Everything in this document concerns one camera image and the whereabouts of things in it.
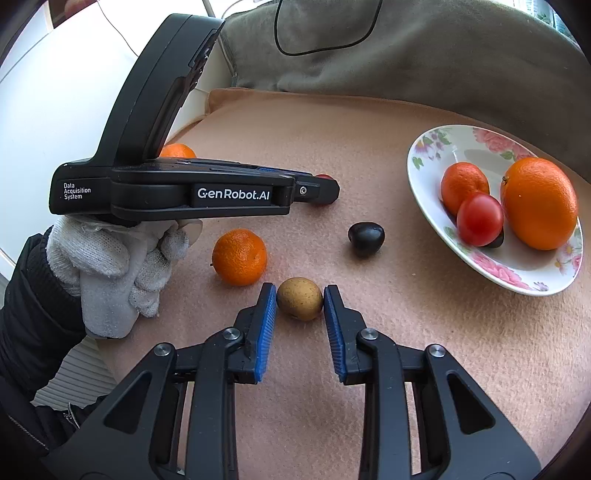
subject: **black olive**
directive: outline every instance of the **black olive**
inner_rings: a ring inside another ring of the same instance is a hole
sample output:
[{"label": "black olive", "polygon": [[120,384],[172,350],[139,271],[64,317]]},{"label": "black olive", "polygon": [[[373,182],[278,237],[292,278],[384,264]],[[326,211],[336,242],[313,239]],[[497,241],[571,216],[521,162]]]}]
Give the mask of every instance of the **black olive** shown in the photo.
[{"label": "black olive", "polygon": [[349,240],[358,257],[370,257],[376,253],[385,238],[384,229],[377,223],[359,222],[349,228]]},{"label": "black olive", "polygon": [[499,248],[503,244],[503,240],[505,240],[505,232],[501,229],[501,233],[497,235],[497,237],[488,245],[485,245],[485,248]]}]

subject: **oval plate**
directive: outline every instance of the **oval plate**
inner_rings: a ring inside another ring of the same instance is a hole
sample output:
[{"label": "oval plate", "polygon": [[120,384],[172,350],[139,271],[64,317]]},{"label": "oval plate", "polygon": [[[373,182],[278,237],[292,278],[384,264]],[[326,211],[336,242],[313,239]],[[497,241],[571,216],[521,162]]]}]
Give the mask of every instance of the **oval plate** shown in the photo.
[{"label": "oval plate", "polygon": [[505,220],[505,240],[496,249],[464,244],[453,218],[441,202],[440,184],[446,169],[467,161],[486,175],[491,195],[500,201],[503,175],[516,160],[535,157],[514,140],[470,125],[432,128],[418,137],[408,152],[408,181],[413,195],[431,226],[458,256],[489,280],[509,290],[532,296],[558,293],[579,273],[583,258],[583,234],[577,226],[569,241],[557,250],[534,250],[522,243]]}]

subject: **black device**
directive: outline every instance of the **black device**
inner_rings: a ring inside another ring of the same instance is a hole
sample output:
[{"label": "black device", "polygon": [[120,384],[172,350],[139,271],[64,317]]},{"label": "black device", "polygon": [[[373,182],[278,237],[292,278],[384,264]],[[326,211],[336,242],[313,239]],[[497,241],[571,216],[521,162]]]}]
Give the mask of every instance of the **black device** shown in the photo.
[{"label": "black device", "polygon": [[[257,384],[267,368],[276,289],[204,343],[159,343],[62,446],[42,459],[59,480],[237,480],[234,384]],[[184,475],[178,438],[194,382]]]},{"label": "black device", "polygon": [[[441,345],[397,345],[367,328],[324,289],[324,318],[335,373],[365,384],[359,480],[531,480],[540,461],[476,381]],[[411,475],[404,383],[413,385],[421,472]]]},{"label": "black device", "polygon": [[286,215],[293,202],[326,205],[331,178],[204,158],[157,158],[196,85],[223,20],[173,14],[139,55],[113,105],[94,157],[58,167],[49,209],[111,223]]}]

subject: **orange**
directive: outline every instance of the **orange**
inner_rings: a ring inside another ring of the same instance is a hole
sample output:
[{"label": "orange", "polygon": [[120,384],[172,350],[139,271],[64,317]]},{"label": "orange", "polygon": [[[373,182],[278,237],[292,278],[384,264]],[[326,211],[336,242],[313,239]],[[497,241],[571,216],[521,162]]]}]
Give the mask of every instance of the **orange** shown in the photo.
[{"label": "orange", "polygon": [[197,155],[187,145],[171,143],[164,146],[162,152],[160,152],[160,157],[197,158]]},{"label": "orange", "polygon": [[226,283],[250,285],[261,278],[267,267],[267,249],[250,230],[230,230],[213,247],[212,265]]},{"label": "orange", "polygon": [[457,215],[460,205],[474,192],[491,192],[481,169],[465,161],[447,168],[441,180],[441,199],[449,213]]},{"label": "orange", "polygon": [[577,225],[573,185],[543,158],[523,158],[509,167],[501,183],[501,203],[517,237],[538,250],[564,245]]}]

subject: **cherry tomato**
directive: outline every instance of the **cherry tomato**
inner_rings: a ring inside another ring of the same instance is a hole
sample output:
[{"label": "cherry tomato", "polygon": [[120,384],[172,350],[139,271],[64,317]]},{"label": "cherry tomato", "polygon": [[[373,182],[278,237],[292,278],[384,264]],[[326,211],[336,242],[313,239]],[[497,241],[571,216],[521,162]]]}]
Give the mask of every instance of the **cherry tomato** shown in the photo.
[{"label": "cherry tomato", "polygon": [[457,213],[457,233],[475,247],[491,243],[503,230],[503,208],[494,197],[476,192],[462,202]]}]

